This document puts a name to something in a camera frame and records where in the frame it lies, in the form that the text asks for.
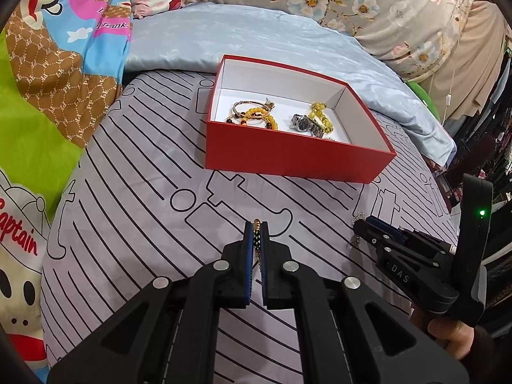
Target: red box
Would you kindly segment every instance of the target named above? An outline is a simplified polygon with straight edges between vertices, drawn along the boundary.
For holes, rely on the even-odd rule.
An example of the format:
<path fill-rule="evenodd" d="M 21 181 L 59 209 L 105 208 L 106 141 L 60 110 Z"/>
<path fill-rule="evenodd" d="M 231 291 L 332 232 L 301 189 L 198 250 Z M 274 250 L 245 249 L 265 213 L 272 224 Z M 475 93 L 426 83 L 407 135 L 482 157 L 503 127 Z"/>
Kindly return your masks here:
<path fill-rule="evenodd" d="M 271 114 L 278 131 L 264 128 L 264 122 L 226 122 L 235 102 L 267 98 L 276 105 Z M 326 137 L 333 141 L 291 127 L 291 117 L 307 115 L 314 102 L 327 105 L 324 113 L 334 131 Z M 370 183 L 395 156 L 380 125 L 347 83 L 281 63 L 224 55 L 206 123 L 208 169 Z"/>

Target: silver wristwatch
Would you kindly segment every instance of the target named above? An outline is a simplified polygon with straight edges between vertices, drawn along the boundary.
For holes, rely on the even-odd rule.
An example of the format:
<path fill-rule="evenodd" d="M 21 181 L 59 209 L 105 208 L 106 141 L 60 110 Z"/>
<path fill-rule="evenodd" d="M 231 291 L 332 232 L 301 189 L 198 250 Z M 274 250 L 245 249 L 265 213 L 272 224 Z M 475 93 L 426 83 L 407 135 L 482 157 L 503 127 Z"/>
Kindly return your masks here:
<path fill-rule="evenodd" d="M 298 132 L 310 132 L 314 137 L 322 138 L 324 136 L 324 129 L 308 116 L 295 114 L 291 119 L 292 125 Z"/>

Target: triangular cutout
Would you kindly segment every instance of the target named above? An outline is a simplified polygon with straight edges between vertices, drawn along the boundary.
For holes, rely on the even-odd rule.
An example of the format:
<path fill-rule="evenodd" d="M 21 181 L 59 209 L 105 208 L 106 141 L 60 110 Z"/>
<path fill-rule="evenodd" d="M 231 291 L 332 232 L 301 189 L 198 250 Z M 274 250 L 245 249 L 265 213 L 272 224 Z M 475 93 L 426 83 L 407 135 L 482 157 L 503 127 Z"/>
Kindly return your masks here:
<path fill-rule="evenodd" d="M 149 303 L 147 302 L 139 305 L 112 332 L 101 340 L 101 346 L 120 355 L 128 354 L 148 308 Z"/>
<path fill-rule="evenodd" d="M 401 328 L 380 307 L 375 304 L 368 304 L 365 308 L 382 344 L 382 349 L 387 356 L 398 355 L 416 344 L 414 336 Z"/>

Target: metal screw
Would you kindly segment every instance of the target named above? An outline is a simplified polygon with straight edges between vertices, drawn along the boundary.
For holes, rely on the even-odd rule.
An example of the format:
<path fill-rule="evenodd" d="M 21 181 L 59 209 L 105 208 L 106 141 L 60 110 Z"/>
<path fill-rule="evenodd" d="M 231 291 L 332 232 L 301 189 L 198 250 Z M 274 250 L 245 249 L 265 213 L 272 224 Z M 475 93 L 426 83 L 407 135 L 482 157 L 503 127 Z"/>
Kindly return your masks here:
<path fill-rule="evenodd" d="M 169 279 L 167 277 L 157 277 L 153 280 L 153 287 L 155 289 L 165 289 L 169 285 Z"/>
<path fill-rule="evenodd" d="M 345 287 L 349 289 L 358 289 L 361 285 L 361 280 L 359 280 L 357 277 L 347 277 L 345 280 L 343 280 L 343 284 Z"/>
<path fill-rule="evenodd" d="M 286 261 L 283 263 L 283 268 L 286 271 L 291 271 L 293 273 L 299 269 L 299 263 L 297 263 L 297 261 Z"/>
<path fill-rule="evenodd" d="M 229 268 L 229 263 L 226 260 L 217 260 L 213 263 L 213 268 L 217 271 L 224 271 Z"/>

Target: monkey ear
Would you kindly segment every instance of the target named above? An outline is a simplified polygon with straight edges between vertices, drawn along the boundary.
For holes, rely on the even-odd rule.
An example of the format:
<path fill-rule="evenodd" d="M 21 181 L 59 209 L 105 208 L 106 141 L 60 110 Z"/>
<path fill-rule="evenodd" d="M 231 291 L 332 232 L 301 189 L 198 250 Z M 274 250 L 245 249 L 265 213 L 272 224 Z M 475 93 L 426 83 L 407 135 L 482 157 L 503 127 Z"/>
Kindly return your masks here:
<path fill-rule="evenodd" d="M 52 5 L 51 7 L 47 7 L 46 9 L 50 14 L 53 14 L 54 16 L 58 16 L 60 13 L 62 13 L 62 4 L 57 3 L 55 5 Z"/>

